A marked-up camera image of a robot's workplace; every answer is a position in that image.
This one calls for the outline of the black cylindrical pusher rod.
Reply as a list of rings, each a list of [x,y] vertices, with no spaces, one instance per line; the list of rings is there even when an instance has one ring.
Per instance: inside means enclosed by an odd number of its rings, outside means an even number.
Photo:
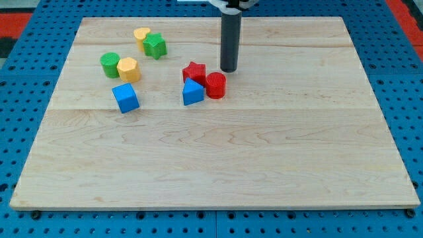
[[[220,68],[226,73],[237,70],[242,13],[221,14]]]

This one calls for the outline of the white rod mount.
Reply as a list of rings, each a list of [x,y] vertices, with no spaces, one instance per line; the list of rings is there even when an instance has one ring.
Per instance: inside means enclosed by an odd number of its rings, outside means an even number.
[[[226,15],[237,15],[257,4],[259,0],[208,0]]]

